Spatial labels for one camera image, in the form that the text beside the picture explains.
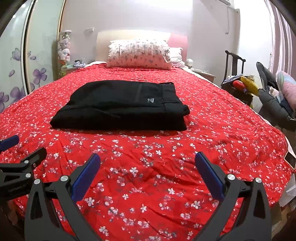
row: blue gripper pad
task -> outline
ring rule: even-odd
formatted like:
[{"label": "blue gripper pad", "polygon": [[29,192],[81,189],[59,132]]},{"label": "blue gripper pad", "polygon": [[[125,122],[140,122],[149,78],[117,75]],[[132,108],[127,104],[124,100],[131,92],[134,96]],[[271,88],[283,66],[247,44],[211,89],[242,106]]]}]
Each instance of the blue gripper pad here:
[{"label": "blue gripper pad", "polygon": [[71,199],[74,203],[83,199],[87,189],[100,169],[101,159],[99,155],[92,154],[87,162],[80,167],[77,167],[70,175],[74,182],[72,186]]},{"label": "blue gripper pad", "polygon": [[225,173],[222,169],[215,165],[207,159],[207,157],[202,153],[198,152],[195,155],[195,166],[198,169],[204,183],[209,189],[212,197],[219,200],[219,202],[224,200],[224,177]]},{"label": "blue gripper pad", "polygon": [[7,149],[17,145],[20,139],[17,135],[9,137],[0,142],[0,152],[6,151]]}]

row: headboard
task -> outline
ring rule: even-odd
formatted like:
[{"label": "headboard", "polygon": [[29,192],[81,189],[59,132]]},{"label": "headboard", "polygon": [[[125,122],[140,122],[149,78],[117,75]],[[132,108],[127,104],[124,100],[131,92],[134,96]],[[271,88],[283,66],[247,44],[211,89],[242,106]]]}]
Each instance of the headboard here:
[{"label": "headboard", "polygon": [[151,30],[110,30],[99,32],[96,39],[96,61],[108,60],[108,46],[110,45],[110,41],[141,38],[163,39],[170,47],[183,48],[182,59],[184,62],[186,61],[188,48],[187,36]]}]

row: black clothing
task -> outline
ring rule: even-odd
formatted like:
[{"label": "black clothing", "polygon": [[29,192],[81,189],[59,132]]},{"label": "black clothing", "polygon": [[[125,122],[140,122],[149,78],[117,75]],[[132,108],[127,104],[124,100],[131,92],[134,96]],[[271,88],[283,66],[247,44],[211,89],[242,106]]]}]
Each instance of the black clothing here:
[{"label": "black clothing", "polygon": [[84,130],[186,130],[190,113],[173,83],[89,82],[51,120],[54,128]]}]

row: yellow cloth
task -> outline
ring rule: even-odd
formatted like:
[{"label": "yellow cloth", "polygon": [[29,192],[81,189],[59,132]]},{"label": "yellow cloth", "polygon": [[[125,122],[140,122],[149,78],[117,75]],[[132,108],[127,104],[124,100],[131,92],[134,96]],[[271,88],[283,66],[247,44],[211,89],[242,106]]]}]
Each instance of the yellow cloth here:
[{"label": "yellow cloth", "polygon": [[249,77],[242,76],[240,81],[243,82],[248,90],[249,93],[258,96],[258,86],[256,85],[255,81]]}]

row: air conditioner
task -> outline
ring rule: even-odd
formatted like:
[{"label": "air conditioner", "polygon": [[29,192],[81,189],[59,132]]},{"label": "air conditioner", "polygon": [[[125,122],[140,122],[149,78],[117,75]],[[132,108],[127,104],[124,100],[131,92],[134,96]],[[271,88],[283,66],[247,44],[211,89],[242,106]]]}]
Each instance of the air conditioner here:
[{"label": "air conditioner", "polygon": [[230,2],[229,2],[229,0],[219,0],[219,1],[221,1],[222,3],[225,3],[225,4],[228,5],[228,6],[231,5]]}]

